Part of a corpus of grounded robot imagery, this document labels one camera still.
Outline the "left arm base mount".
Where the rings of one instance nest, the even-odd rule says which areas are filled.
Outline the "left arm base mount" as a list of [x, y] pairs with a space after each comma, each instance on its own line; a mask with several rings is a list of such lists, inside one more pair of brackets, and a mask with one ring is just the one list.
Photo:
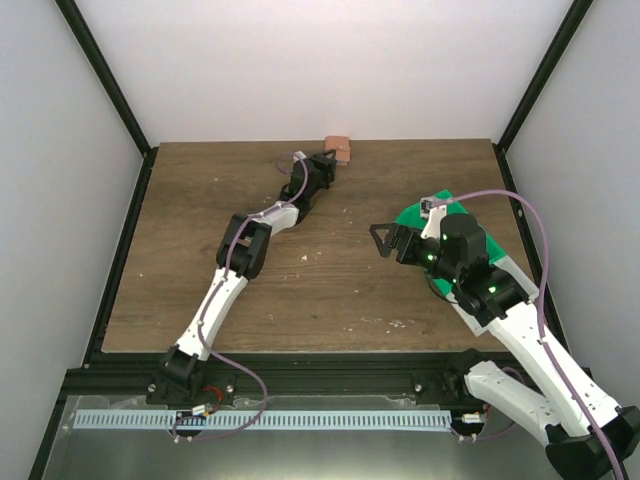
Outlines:
[[235, 397], [236, 376], [220, 372], [199, 371], [186, 382], [171, 379], [167, 374], [154, 376], [146, 400], [151, 405], [192, 407], [204, 403], [230, 405]]

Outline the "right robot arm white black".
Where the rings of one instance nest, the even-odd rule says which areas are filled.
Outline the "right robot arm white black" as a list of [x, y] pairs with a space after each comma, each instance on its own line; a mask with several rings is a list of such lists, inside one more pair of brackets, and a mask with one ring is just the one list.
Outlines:
[[423, 228], [373, 224], [369, 232], [382, 257], [446, 281], [458, 314], [498, 339], [535, 384], [469, 354], [461, 376], [471, 396], [534, 437], [562, 478], [626, 478], [623, 462], [639, 444], [638, 408], [601, 389], [539, 320], [522, 275], [490, 260], [474, 216], [434, 209]]

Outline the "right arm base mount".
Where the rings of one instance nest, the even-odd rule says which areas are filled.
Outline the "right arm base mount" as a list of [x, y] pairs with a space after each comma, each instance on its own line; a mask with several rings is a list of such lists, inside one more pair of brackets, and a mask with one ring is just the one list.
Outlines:
[[465, 375], [490, 357], [476, 349], [428, 354], [427, 361], [411, 375], [419, 403], [471, 405], [479, 403], [466, 386]]

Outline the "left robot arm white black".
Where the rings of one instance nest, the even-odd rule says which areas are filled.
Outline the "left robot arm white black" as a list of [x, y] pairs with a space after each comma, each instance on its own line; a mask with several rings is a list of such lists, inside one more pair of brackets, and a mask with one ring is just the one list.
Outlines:
[[184, 390], [199, 387], [199, 365], [210, 350], [240, 293], [261, 272], [271, 238], [300, 224], [320, 191], [336, 177], [337, 151], [311, 156], [292, 154], [290, 180], [266, 209], [232, 216], [216, 252], [217, 268], [207, 293], [187, 329], [161, 360], [159, 379]]

